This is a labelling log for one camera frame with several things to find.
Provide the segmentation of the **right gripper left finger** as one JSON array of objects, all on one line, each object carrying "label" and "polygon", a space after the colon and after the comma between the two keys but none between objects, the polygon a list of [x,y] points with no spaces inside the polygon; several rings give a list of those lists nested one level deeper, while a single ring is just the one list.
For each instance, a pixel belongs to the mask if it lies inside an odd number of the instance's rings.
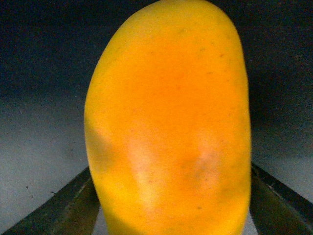
[{"label": "right gripper left finger", "polygon": [[90,171],[86,167],[43,205],[3,234],[91,235],[99,208]]}]

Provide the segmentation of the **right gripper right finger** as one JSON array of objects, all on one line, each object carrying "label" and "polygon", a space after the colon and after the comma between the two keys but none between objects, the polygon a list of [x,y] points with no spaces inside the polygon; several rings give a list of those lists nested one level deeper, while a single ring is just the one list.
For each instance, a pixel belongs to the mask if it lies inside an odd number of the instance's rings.
[{"label": "right gripper right finger", "polygon": [[260,235],[311,235],[313,204],[256,164],[249,211]]}]

